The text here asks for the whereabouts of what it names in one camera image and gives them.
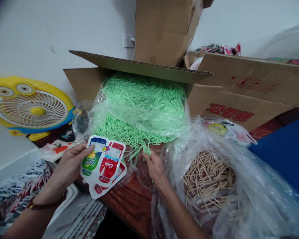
hand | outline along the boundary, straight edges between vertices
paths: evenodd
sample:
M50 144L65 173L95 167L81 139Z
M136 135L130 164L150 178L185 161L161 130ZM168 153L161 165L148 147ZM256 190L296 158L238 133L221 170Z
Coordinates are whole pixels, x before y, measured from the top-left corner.
M164 172L163 164L161 158L155 153L153 149L150 149L150 154L142 152L142 156L145 158L147 163L147 168L152 178L154 184L159 191L163 191L170 184L168 182L167 176Z
M94 145L86 148L87 143L79 144L65 151L53 174L42 191L34 199L34 203L47 204L60 199L63 192L80 174L80 164L94 149Z

fan grille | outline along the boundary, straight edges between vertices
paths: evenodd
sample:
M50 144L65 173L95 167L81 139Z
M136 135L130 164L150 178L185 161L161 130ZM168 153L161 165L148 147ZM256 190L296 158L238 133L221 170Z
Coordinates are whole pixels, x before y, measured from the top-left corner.
M42 116L31 114L34 107L45 109ZM12 99L0 97L0 117L16 126L45 128L61 123L67 116L67 107L58 97L44 91L33 95L18 95Z

electric fan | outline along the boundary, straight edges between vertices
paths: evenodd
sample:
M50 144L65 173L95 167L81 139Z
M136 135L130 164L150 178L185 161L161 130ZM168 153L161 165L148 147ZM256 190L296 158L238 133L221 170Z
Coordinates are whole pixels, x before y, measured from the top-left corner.
M72 121L74 105L53 85L17 76L0 78L0 124L36 141Z

green plastic stick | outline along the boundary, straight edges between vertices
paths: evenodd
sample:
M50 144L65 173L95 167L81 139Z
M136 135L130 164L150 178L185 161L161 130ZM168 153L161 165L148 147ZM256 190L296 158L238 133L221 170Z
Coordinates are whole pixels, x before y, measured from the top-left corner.
M185 91L180 83L117 73L102 93L105 101L98 104L93 133L133 147L130 160L142 149L150 155L150 144L172 141L185 125Z

bundle of wooden sticks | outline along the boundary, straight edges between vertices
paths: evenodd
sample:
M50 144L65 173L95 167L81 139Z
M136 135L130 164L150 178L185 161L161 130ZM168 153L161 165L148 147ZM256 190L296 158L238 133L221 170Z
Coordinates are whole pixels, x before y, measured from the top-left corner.
M186 206L191 203L201 211L223 208L228 192L235 183L232 169L201 152L184 176Z

